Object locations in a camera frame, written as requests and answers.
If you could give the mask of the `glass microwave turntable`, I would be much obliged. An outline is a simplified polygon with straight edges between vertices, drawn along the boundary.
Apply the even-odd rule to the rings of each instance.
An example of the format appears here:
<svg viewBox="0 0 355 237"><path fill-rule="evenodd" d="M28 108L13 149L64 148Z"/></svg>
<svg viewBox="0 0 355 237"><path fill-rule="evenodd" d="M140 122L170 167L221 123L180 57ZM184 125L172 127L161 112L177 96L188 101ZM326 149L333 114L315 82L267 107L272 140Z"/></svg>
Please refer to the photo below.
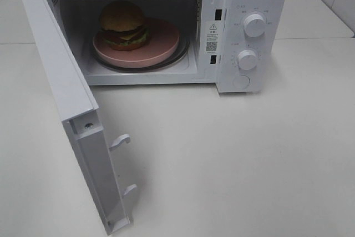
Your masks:
<svg viewBox="0 0 355 237"><path fill-rule="evenodd" d="M171 56L169 56L167 59L165 59L160 63L148 67L144 67L144 68L124 68L124 67L114 66L111 63L108 63L105 60L103 60L99 56L98 52L95 51L93 45L91 45L91 50L92 50L92 55L97 60L97 62L99 62L101 65L103 65L108 69L120 71L120 72L127 72L127 73L141 73L141 72L150 72L150 71L164 69L176 64L177 62L181 61L185 57L185 55L188 52L189 45L190 42L184 37L181 41L179 41L177 49Z"/></svg>

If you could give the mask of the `pink round plate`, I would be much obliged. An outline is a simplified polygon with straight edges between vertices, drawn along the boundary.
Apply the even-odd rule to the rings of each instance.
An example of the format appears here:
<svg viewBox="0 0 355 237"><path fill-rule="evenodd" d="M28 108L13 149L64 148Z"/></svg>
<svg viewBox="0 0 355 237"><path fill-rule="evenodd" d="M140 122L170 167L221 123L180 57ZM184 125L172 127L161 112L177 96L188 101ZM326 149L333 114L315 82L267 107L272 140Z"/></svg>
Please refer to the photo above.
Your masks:
<svg viewBox="0 0 355 237"><path fill-rule="evenodd" d="M100 31L93 47L103 62L119 68L145 68L163 62L177 49L180 32L163 19L148 18L145 26L126 37Z"/></svg>

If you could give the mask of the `white microwave oven body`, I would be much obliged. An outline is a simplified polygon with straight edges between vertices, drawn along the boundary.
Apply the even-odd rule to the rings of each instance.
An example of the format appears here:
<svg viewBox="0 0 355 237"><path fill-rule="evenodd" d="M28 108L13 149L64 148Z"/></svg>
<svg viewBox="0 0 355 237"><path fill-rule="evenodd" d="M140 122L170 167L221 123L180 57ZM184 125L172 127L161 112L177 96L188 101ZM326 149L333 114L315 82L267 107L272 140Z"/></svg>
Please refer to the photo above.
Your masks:
<svg viewBox="0 0 355 237"><path fill-rule="evenodd" d="M144 85L213 83L220 93L257 92L271 55L285 0L127 0L147 17L176 25L180 40L190 42L185 57L176 64L150 72L127 73L108 69L92 55L95 32L100 30L99 13L116 0L52 0L53 12L88 85ZM267 19L263 35L248 37L243 17L261 12ZM251 49L257 65L251 70L238 66L237 55ZM246 75L249 86L238 90L235 77Z"/></svg>

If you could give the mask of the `burger with sesame bun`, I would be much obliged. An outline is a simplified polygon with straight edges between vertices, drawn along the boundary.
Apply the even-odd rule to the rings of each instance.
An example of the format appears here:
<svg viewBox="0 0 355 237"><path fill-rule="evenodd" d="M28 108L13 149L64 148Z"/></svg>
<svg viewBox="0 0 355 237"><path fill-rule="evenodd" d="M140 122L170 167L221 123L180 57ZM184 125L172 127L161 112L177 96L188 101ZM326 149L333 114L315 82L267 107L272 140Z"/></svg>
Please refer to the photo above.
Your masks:
<svg viewBox="0 0 355 237"><path fill-rule="evenodd" d="M128 1L107 4L99 16L98 38L116 51L132 51L149 40L149 29L143 11Z"/></svg>

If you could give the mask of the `upper white power knob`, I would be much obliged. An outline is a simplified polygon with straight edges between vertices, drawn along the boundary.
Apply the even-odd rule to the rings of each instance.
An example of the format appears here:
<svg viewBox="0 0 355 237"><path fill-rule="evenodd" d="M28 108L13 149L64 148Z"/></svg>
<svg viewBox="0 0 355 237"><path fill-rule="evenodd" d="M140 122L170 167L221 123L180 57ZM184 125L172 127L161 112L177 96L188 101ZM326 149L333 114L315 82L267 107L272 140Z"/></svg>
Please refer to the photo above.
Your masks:
<svg viewBox="0 0 355 237"><path fill-rule="evenodd" d="M250 12L242 19L242 26L248 37L256 38L264 34L267 19L261 12Z"/></svg>

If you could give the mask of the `white microwave door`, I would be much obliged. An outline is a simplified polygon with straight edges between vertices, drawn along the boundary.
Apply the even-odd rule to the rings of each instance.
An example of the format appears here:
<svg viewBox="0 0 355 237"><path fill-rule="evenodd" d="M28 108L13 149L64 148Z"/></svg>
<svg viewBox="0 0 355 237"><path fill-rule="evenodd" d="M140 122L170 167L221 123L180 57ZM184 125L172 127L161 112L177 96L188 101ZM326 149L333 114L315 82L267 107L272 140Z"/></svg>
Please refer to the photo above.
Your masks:
<svg viewBox="0 0 355 237"><path fill-rule="evenodd" d="M120 190L111 154L130 136L108 145L98 104L68 45L52 0L22 0L59 117L108 235L130 223L124 197L137 186Z"/></svg>

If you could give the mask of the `lower white timer knob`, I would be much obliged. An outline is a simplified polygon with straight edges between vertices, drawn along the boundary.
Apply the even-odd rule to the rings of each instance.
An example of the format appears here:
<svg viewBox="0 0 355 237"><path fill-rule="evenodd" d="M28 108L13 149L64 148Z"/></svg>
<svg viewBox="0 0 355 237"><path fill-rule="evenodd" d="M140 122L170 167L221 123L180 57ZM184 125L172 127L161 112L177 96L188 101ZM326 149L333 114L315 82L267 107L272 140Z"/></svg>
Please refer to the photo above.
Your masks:
<svg viewBox="0 0 355 237"><path fill-rule="evenodd" d="M257 65L257 53L251 49L246 49L237 55L238 66L242 70L251 70Z"/></svg>

